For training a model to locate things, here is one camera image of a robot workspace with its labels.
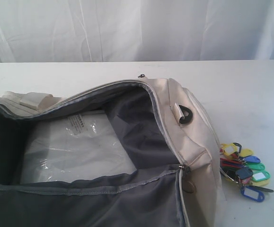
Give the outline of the beige duffel bag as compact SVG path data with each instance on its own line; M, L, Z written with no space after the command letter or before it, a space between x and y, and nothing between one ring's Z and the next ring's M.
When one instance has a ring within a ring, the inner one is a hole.
M173 79L0 97L0 227L218 227L219 140Z

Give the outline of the bunch of colourful key tags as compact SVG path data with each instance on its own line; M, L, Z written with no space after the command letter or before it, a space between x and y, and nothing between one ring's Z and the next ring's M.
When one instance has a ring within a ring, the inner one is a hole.
M240 143L221 144L220 174L234 183L243 197L252 201L263 202L266 193L274 192L266 187L271 175L261 159Z

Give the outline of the clear plastic wrapped package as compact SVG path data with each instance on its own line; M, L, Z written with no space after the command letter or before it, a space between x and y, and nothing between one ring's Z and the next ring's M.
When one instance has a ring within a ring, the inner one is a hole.
M39 122L23 158L20 182L93 180L136 171L104 111Z

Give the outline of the white backdrop curtain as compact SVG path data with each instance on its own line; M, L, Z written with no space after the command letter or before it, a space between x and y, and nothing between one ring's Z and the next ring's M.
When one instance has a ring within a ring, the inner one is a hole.
M0 62L274 60L274 0L0 0Z

